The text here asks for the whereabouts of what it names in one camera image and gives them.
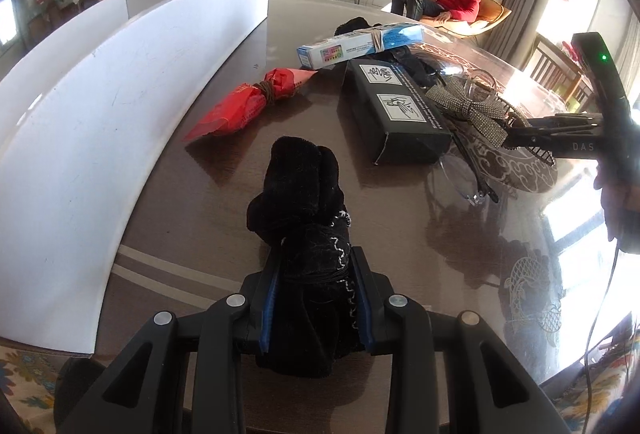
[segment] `elderly woman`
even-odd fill
[[[435,18],[437,22],[465,20],[472,23],[478,16],[480,0],[391,0],[391,12],[413,20],[422,17]]]

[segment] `blue and white box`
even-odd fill
[[[299,47],[298,58],[304,67],[319,69],[366,54],[422,41],[421,24],[399,22],[359,29],[344,35],[332,36],[310,46]]]

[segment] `dark pants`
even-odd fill
[[[422,17],[437,17],[446,11],[435,0],[391,0],[391,12],[402,15],[406,7],[407,18],[420,20]]]

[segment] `red sweater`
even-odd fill
[[[476,21],[480,0],[437,0],[444,9],[451,13],[454,20],[466,20],[472,23]]]

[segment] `beige stripe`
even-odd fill
[[[185,304],[190,304],[191,306],[195,306],[196,308],[207,309],[210,305],[215,302],[215,300],[210,300],[204,297],[200,297],[199,295],[194,295],[193,293],[188,293],[186,291],[182,291],[181,289],[177,289],[171,286],[167,286],[167,284],[162,284],[157,280],[149,279],[149,277],[145,277],[140,273],[136,273],[127,269],[118,264],[114,264],[113,268],[111,268],[111,273],[116,274],[123,279],[132,282],[133,284],[137,284],[138,286],[142,286],[148,290],[151,290],[160,295],[164,295],[165,297],[169,297],[170,299],[177,300],[178,302],[184,302]]]
[[[124,244],[120,245],[118,253],[125,257],[129,257],[130,259],[137,260],[142,264],[151,266],[152,268],[166,271],[172,275],[177,275],[183,279],[194,280],[196,282],[206,284],[207,286],[213,286],[214,288],[233,291],[236,293],[240,290],[241,284],[235,280],[216,277],[210,273],[204,273],[202,271],[180,266],[179,264],[162,260],[158,257],[154,257],[153,255],[142,253],[141,251],[125,246]]]

